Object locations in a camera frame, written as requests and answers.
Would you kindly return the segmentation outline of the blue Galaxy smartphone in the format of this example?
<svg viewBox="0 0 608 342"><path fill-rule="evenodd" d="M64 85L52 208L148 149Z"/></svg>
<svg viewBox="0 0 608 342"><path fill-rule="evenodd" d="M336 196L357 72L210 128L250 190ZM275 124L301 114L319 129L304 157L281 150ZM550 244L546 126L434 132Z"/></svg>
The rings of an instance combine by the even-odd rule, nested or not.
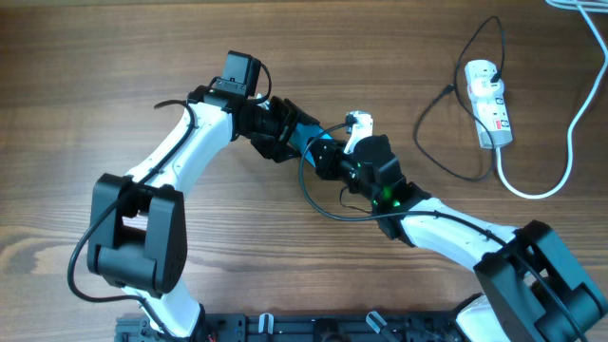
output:
<svg viewBox="0 0 608 342"><path fill-rule="evenodd" d="M323 129L319 125L298 123L295 126L294 133L289 139L289 144L293 149L300 153L301 157L298 165L302 168L309 165L318 172L326 172L330 168L333 160L332 154L335 152L336 144L335 140L329 134L324 134L316 140L308 149L308 152L304 154L304 150L310 142L322 132Z"/></svg>

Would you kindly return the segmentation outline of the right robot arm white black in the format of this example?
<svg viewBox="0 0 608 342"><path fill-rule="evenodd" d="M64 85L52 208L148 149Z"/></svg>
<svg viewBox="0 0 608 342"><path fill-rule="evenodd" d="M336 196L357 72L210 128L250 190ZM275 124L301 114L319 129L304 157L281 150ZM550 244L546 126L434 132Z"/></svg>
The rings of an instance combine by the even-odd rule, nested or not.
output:
<svg viewBox="0 0 608 342"><path fill-rule="evenodd" d="M370 201L367 220L410 247L436 252L477 277L481 295L456 315L471 341L583 341L607 299L561 238L533 220L522 228L458 212L408 182L386 136L305 149L316 174Z"/></svg>

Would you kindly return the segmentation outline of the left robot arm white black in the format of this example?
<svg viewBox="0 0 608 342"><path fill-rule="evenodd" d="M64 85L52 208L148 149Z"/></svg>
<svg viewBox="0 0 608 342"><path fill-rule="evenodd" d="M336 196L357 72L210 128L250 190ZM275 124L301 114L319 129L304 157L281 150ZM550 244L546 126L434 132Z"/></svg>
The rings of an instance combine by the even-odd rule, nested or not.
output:
<svg viewBox="0 0 608 342"><path fill-rule="evenodd" d="M75 261L86 253L88 270L136 301L161 341L210 341L203 306L181 274L187 258L184 202L208 163L239 137L264 158L285 162L320 133L320 123L289 100L256 93L268 68L257 58L229 51L224 70L176 104L180 122L139 165L123 176L102 175L94 185L89 228L67 269L76 288Z"/></svg>

